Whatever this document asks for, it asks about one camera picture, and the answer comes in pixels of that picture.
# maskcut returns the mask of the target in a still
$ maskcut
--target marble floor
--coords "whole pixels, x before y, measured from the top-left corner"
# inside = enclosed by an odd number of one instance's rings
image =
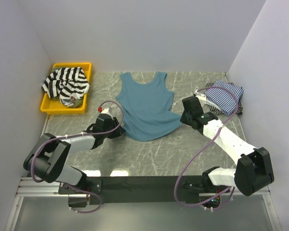
[[[121,91],[121,72],[97,72],[91,78],[88,93],[87,111],[80,115],[51,115],[45,132],[53,135],[80,133],[94,123],[97,108],[105,100],[116,100]],[[154,72],[131,72],[138,83],[148,83]],[[171,110],[182,114],[182,99],[191,96],[196,89],[205,87],[207,82],[218,79],[226,81],[224,72],[168,72],[167,89],[174,91]],[[120,120],[119,110],[114,115]],[[236,135],[244,138],[243,130],[237,116],[233,117],[227,127]],[[208,138],[182,124],[175,131],[162,138],[147,142],[138,142],[125,135],[105,140],[104,144],[94,150],[70,153],[66,164],[86,171],[92,176],[175,176],[178,175],[188,160],[200,150]],[[214,167],[235,167],[234,162],[216,144],[211,145],[189,166],[185,175],[201,175],[203,171]]]

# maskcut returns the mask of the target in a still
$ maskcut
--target yellow plastic bin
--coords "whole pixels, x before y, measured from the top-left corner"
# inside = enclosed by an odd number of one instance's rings
[[[55,67],[78,67],[80,66],[88,82],[90,83],[90,77],[92,75],[92,64],[91,63],[61,63],[53,65]],[[87,94],[83,97],[83,103],[80,107],[70,108],[63,106],[59,101],[51,100],[47,93],[44,94],[40,110],[46,112],[47,114],[82,114],[85,113],[87,107]]]

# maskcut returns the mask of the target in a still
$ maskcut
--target blue tank top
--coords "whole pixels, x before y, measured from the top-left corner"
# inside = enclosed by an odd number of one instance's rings
[[[117,100],[124,113],[126,135],[136,141],[151,141],[181,125],[181,116],[170,111],[173,95],[167,90],[167,73],[156,72],[146,84],[133,80],[130,72],[121,74],[122,90]]]

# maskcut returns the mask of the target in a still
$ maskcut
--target white backdrop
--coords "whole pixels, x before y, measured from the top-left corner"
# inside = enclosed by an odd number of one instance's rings
[[[265,0],[18,0],[52,62],[228,71]]]
[[[40,136],[41,84],[51,63],[14,0],[0,0],[0,231],[24,172],[24,159]]]
[[[289,231],[289,0],[267,0],[229,71],[243,86],[247,140],[271,153],[270,186],[283,230]]]

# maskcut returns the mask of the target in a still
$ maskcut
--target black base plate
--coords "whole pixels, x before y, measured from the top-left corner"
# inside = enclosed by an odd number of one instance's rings
[[[131,202],[173,202],[173,189],[177,176],[163,177],[87,177],[88,189],[99,194],[104,203]],[[202,176],[183,176],[179,184],[177,195],[185,203],[198,203],[199,193],[216,193],[226,186],[216,186],[214,189],[204,190]],[[59,188],[59,194],[76,194],[65,185]],[[90,205],[99,204],[99,200],[90,196]]]

